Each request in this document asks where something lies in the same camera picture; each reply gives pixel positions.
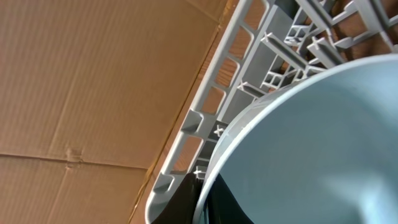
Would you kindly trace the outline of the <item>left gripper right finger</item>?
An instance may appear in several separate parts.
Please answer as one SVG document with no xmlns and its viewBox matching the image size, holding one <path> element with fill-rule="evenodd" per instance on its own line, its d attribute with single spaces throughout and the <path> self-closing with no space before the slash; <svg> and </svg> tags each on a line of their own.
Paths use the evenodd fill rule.
<svg viewBox="0 0 398 224">
<path fill-rule="evenodd" d="M 221 175 L 214 181 L 206 205 L 209 224 L 253 224 Z"/>
</svg>

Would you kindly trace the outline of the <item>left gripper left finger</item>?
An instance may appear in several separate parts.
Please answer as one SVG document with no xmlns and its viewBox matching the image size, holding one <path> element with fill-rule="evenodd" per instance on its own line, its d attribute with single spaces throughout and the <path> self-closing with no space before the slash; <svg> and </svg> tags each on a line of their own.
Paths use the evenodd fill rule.
<svg viewBox="0 0 398 224">
<path fill-rule="evenodd" d="M 203 181 L 187 174 L 160 215 L 151 224 L 192 224 Z"/>
</svg>

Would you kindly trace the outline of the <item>light blue bowl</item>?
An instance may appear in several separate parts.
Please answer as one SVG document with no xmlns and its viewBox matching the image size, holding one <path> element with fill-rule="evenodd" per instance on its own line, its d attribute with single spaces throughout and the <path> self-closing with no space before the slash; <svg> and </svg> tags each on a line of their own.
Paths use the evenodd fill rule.
<svg viewBox="0 0 398 224">
<path fill-rule="evenodd" d="M 194 223 L 221 175 L 253 223 L 397 222 L 397 55 L 344 63 L 268 93 L 230 122 Z"/>
</svg>

